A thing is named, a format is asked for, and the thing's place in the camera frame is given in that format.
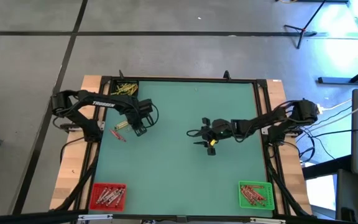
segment teal work surface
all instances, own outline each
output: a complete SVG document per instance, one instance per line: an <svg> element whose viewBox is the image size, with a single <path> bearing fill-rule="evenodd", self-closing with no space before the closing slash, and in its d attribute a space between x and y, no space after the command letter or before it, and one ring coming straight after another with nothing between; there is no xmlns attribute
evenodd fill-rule
<svg viewBox="0 0 358 224"><path fill-rule="evenodd" d="M127 184L123 213L132 215L217 215L271 217L269 210L240 208L240 180L266 181L260 133L242 143L226 139L216 155L186 132L201 119L257 116L252 84L140 82L139 100L152 99L159 120L137 137L124 129L116 139L108 129L125 120L108 110L94 182Z"/></svg>

